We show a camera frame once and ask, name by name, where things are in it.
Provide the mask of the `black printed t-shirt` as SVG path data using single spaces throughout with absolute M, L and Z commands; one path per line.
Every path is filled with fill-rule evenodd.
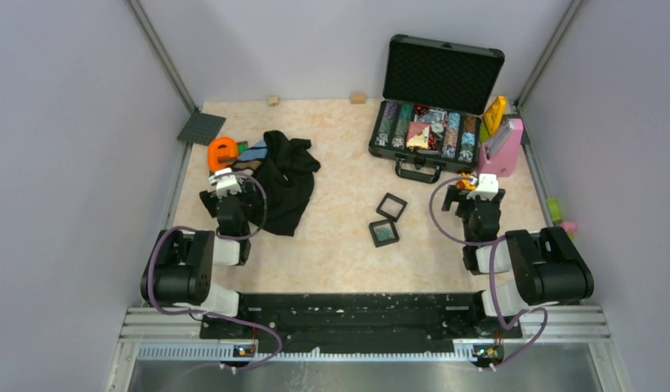
M 292 237 L 315 187 L 320 163 L 309 152 L 311 141 L 293 138 L 278 130 L 263 137 L 240 155 L 231 168 L 252 171 L 267 199 L 257 196 L 257 206 L 248 213 L 251 223 L 275 235 Z

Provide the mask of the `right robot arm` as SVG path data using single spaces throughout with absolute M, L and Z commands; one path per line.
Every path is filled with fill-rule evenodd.
M 471 196 L 468 189 L 456 185 L 447 188 L 442 210 L 447 212 L 456 204 L 455 215 L 462 221 L 465 244 L 462 261 L 474 275 L 511 273 L 513 279 L 495 284 L 473 295 L 472 310 L 467 324 L 477 336 L 490 336 L 500 327 L 498 304 L 505 317 L 539 305 L 566 304 L 592 296 L 595 282 L 591 270 L 572 242 L 559 226 L 546 227 L 538 232 L 526 229 L 509 230 L 497 245 L 500 204 L 504 189 L 484 200 Z

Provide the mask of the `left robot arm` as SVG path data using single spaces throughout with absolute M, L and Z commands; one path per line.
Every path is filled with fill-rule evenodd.
M 141 276 L 145 301 L 153 296 L 164 311 L 220 315 L 220 328 L 241 337 L 250 328 L 250 315 L 239 308 L 241 295 L 212 281 L 215 267 L 245 265 L 251 251 L 249 218 L 262 217 L 264 200 L 254 185 L 240 190 L 199 193 L 215 230 L 168 229 L 159 232 Z

